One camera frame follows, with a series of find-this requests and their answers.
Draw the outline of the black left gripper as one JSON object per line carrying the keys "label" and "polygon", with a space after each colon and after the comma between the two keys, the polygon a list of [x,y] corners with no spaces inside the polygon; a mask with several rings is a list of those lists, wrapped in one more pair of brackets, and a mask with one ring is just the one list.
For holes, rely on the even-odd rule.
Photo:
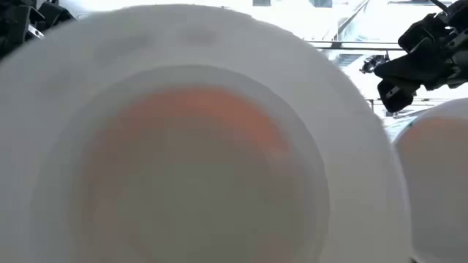
{"label": "black left gripper", "polygon": [[0,59],[30,39],[42,39],[37,24],[44,21],[36,4],[0,4]]}

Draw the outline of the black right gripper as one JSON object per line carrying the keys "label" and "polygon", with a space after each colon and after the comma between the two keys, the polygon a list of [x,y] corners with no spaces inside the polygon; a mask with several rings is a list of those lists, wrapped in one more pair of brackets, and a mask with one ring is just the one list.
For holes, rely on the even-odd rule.
{"label": "black right gripper", "polygon": [[386,110],[396,113],[412,104],[422,85],[436,85],[450,68],[447,56],[434,43],[423,40],[405,56],[380,64],[374,74],[382,79],[377,85]]}

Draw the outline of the orange sealant tube white nozzle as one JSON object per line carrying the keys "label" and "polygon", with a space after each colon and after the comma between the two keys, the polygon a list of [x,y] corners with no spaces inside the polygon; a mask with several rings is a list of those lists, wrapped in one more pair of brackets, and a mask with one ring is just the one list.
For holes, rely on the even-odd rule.
{"label": "orange sealant tube white nozzle", "polygon": [[468,263],[468,98],[425,111],[393,141],[417,263]]}
{"label": "orange sealant tube white nozzle", "polygon": [[409,263],[379,118],[309,43],[140,6],[0,63],[0,263]]}

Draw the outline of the small black clamp device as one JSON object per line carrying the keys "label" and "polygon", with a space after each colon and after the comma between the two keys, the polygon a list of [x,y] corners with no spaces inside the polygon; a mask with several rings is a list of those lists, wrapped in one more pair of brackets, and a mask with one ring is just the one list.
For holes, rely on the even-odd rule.
{"label": "small black clamp device", "polygon": [[363,74],[370,74],[377,66],[387,63],[389,60],[390,57],[388,54],[369,56],[363,61],[363,66],[360,68],[360,72]]}

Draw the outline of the thin horizontal metal rail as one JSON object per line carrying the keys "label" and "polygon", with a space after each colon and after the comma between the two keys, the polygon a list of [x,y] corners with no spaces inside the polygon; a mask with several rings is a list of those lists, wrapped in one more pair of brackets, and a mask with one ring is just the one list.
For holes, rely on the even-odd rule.
{"label": "thin horizontal metal rail", "polygon": [[[384,106],[383,102],[381,99],[378,99],[377,97],[365,97],[365,100],[369,104],[369,106],[373,109],[380,109],[380,110],[385,110],[386,107]],[[406,106],[404,109],[405,110],[413,110],[413,109],[419,109],[419,108],[428,108],[428,107],[434,107],[439,104],[449,102],[451,98],[446,99],[446,98],[424,98],[424,97],[415,97],[413,99],[413,102],[410,106]]]}

